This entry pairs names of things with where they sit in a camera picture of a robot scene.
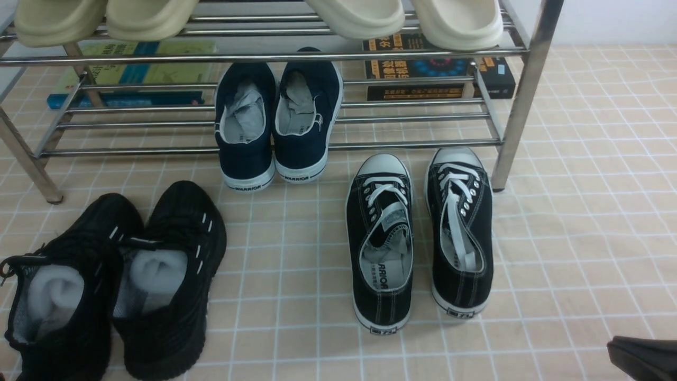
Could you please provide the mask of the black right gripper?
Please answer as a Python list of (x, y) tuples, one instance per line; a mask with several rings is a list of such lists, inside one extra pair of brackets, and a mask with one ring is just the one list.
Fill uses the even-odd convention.
[(609, 359), (634, 380), (676, 380), (676, 340), (614, 336)]

